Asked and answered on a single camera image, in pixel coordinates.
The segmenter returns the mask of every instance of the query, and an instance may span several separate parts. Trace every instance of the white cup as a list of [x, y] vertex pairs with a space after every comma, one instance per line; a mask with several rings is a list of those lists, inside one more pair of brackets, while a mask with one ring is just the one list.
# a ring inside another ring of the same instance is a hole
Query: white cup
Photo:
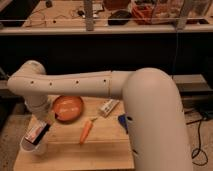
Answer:
[[37, 145], [34, 145], [28, 142], [24, 137], [22, 137], [20, 142], [20, 149], [24, 153], [42, 155], [47, 149], [47, 144], [43, 140], [41, 140]]

